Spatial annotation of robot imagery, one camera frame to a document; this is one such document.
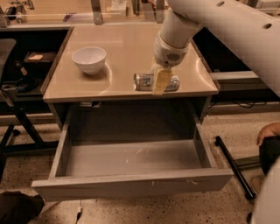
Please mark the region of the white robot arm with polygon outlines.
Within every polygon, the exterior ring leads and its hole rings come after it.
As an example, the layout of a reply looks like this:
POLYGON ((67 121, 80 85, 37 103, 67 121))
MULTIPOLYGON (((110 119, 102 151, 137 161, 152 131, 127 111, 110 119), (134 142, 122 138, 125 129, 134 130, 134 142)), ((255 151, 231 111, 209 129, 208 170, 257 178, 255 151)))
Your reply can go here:
MULTIPOLYGON (((170 70, 185 57, 204 25, 276 95, 280 95, 280 22, 235 0, 165 0, 164 23, 154 44, 153 68, 170 70)), ((249 224, 280 224, 280 122, 264 126, 256 144, 264 176, 254 177, 257 199, 249 224)))

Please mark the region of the person's hand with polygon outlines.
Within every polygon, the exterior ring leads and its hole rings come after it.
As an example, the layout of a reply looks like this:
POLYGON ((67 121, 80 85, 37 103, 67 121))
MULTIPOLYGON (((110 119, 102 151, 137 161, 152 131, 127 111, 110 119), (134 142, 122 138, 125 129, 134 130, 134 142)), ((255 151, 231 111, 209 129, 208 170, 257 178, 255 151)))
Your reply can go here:
POLYGON ((280 136, 280 122, 273 122, 261 128, 257 135, 256 144, 261 146, 266 137, 280 136))

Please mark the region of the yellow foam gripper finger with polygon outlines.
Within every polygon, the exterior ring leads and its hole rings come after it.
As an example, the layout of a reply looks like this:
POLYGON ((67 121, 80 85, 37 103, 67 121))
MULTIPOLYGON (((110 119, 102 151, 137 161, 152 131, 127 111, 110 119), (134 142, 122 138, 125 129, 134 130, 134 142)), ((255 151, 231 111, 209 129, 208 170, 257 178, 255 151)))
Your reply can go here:
POLYGON ((162 95, 172 78, 172 70, 170 68, 157 68, 154 72, 154 83, 152 85, 152 93, 154 95, 162 95))

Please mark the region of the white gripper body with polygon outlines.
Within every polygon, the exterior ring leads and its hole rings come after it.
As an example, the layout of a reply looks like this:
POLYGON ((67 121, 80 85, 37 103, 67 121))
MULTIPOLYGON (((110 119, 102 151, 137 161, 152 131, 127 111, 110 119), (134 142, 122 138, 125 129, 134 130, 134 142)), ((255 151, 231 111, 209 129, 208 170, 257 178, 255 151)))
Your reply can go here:
POLYGON ((164 39, 157 34, 154 42, 154 58, 162 67, 175 67, 179 65, 188 51, 189 42, 183 47, 174 47, 167 44, 164 39))

